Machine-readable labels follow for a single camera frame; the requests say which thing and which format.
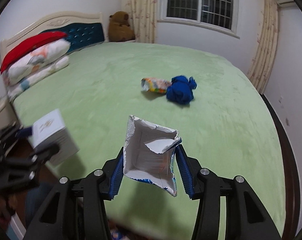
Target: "white box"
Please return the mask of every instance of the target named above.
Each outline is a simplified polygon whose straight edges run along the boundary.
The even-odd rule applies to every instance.
[[[59,109],[41,117],[32,126],[32,146],[35,151],[42,150],[54,142],[60,147],[60,151],[50,159],[50,163],[54,166],[79,151],[64,124]]]
[[[174,150],[182,142],[178,135],[177,130],[130,115],[123,147],[123,174],[176,196]]]

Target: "blue cloth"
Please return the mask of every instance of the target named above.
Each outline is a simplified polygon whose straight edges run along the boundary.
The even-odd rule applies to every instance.
[[[172,85],[167,89],[167,99],[181,105],[187,105],[194,98],[192,89],[196,89],[193,77],[189,80],[185,76],[172,78]]]

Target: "green bedsheet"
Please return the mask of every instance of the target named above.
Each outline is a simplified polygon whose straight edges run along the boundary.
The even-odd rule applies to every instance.
[[[177,75],[193,76],[198,84],[189,106],[141,92],[143,77]],[[129,114],[177,129],[186,153],[203,167],[222,177],[244,176],[283,232],[285,184],[275,126],[246,76],[220,56],[157,44],[104,43],[72,53],[68,67],[25,91],[14,106],[25,125],[60,109],[80,151],[52,170],[71,179],[117,156]],[[119,194],[105,202],[108,216],[145,235],[190,239],[199,202],[189,200],[176,163],[174,172],[177,197],[124,177]]]

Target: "wooden floor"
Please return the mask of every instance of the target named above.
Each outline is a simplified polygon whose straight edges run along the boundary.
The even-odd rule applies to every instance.
[[[273,118],[276,130],[278,132],[278,137],[281,145],[282,156],[283,156],[283,166],[285,174],[285,187],[286,187],[286,220],[283,231],[283,240],[292,240],[295,236],[297,230],[297,224],[300,214],[300,184],[299,177],[297,173],[297,167],[295,163],[295,158],[293,155],[292,148],[290,146],[289,140],[286,136],[284,128],[279,121],[277,115],[275,114],[270,103],[267,101],[266,97],[262,95],[267,108]],[[21,141],[15,145],[12,149],[11,154],[15,157],[26,158],[32,151],[31,146],[27,141]],[[40,171],[40,181],[50,182],[55,184],[58,180],[57,178],[48,170],[46,166],[43,166]],[[25,226],[25,193],[19,193],[18,198],[18,208],[16,210],[21,222]],[[146,239],[144,237],[138,236],[129,232],[130,239]]]

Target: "black robotic mount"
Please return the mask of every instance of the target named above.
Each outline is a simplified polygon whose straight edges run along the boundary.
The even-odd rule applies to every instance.
[[[22,134],[30,135],[30,131],[16,125],[0,131],[0,194],[36,187],[40,166],[59,151],[57,145],[51,145],[32,153],[26,160],[6,158],[5,152]],[[188,157],[182,145],[176,147],[176,159],[187,194],[192,200],[200,200],[192,240],[218,239],[221,196],[226,197],[226,240],[281,239],[267,210],[242,176],[218,177],[202,168],[198,160]],[[104,200],[112,200],[117,195],[122,169],[123,149],[117,158],[83,179],[60,178],[33,218],[24,240],[79,240],[84,237],[86,240],[111,240]],[[84,236],[80,236],[78,230],[79,197],[83,197]],[[5,234],[0,237],[8,239]]]

